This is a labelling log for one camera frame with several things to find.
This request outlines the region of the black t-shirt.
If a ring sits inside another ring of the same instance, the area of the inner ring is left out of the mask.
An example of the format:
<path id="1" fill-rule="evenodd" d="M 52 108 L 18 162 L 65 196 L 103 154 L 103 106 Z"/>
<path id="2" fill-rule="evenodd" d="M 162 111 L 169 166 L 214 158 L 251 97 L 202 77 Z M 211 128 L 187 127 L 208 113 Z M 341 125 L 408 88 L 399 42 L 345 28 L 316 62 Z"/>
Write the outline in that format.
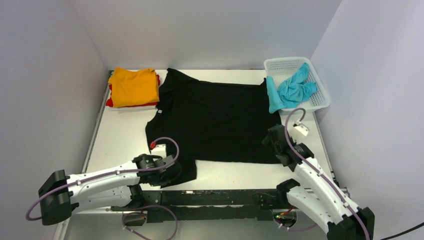
<path id="1" fill-rule="evenodd" d="M 178 154 L 180 174 L 170 185 L 197 178 L 197 160 L 276 164 L 262 144 L 281 117 L 269 112 L 267 84 L 217 83 L 169 68 L 157 112 L 145 127 L 148 142 Z"/>

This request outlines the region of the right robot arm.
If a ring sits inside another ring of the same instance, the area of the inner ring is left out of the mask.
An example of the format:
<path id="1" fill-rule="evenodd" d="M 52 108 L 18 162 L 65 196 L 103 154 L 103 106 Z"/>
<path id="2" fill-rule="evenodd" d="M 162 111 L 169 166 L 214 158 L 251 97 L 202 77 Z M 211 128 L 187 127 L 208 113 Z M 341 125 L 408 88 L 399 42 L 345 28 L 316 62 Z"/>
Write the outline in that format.
<path id="1" fill-rule="evenodd" d="M 374 213 L 344 193 L 324 172 L 313 152 L 304 143 L 296 143 L 283 125 L 269 128 L 262 144 L 313 191 L 309 193 L 298 181 L 288 179 L 276 186 L 275 200 L 280 207 L 293 206 L 302 211 L 329 240 L 373 239 Z"/>

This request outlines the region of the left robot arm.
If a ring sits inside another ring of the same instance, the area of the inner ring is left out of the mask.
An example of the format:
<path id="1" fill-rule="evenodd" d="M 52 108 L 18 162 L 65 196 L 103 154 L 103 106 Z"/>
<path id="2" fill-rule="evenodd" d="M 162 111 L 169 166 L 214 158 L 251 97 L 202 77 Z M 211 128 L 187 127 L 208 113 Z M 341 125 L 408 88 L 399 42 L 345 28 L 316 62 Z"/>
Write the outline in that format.
<path id="1" fill-rule="evenodd" d="M 92 173 L 67 175 L 64 170 L 55 171 L 38 191 L 41 222 L 55 225 L 72 214 L 103 207 L 137 210 L 147 204 L 142 184 L 164 186 L 181 171 L 174 155 L 149 154 Z"/>

